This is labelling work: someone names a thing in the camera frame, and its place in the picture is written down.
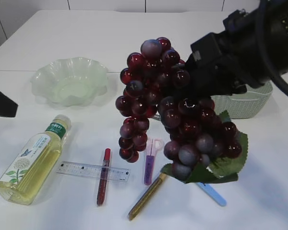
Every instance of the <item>wavy-edged bowl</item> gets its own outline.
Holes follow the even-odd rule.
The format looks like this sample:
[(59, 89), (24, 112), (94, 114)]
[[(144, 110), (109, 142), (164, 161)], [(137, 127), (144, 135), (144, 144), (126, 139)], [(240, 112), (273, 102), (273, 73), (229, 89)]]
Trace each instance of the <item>wavy-edged bowl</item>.
[(107, 71), (88, 58), (59, 59), (32, 76), (32, 93), (63, 106), (87, 105), (107, 88)]

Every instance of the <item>light green basket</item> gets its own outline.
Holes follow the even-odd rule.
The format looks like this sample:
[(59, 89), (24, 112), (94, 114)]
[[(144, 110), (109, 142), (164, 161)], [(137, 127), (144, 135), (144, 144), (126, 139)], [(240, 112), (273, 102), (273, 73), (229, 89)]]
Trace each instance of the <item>light green basket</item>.
[(271, 96), (273, 87), (267, 82), (263, 87), (253, 89), (247, 86), (245, 94), (233, 96), (213, 96), (216, 104), (216, 114), (227, 110), (232, 119), (246, 119), (254, 117), (263, 108)]

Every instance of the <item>blue pen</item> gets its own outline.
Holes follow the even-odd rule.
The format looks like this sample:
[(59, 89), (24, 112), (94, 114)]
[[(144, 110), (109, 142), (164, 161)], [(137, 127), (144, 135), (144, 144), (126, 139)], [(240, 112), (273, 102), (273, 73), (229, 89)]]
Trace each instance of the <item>blue pen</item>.
[(210, 196), (218, 205), (226, 206), (226, 200), (209, 184), (196, 183), (208, 196)]

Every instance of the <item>gold glitter pen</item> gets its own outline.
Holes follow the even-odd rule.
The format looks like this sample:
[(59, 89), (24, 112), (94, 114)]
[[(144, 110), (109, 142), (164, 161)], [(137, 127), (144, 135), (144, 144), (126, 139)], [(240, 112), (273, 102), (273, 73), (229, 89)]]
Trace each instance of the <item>gold glitter pen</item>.
[(144, 208), (144, 206), (148, 203), (151, 197), (155, 194), (158, 188), (163, 184), (167, 175), (164, 173), (160, 173), (160, 175), (155, 179), (155, 181), (149, 186), (144, 195), (139, 199), (139, 201), (133, 206), (131, 211), (128, 214), (128, 219), (133, 220), (136, 215), (140, 213), (140, 211)]

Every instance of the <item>red pen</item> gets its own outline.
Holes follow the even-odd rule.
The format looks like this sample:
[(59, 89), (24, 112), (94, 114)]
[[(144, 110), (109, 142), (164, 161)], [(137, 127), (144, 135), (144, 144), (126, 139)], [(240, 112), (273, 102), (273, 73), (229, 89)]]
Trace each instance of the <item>red pen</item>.
[[(109, 165), (110, 165), (110, 153), (111, 153), (111, 149), (105, 150), (105, 156), (104, 156), (104, 161), (103, 161), (102, 166), (109, 167)], [(108, 177), (108, 169), (102, 168), (101, 174), (100, 174), (98, 194), (97, 194), (97, 206), (101, 206), (105, 201), (107, 177)]]

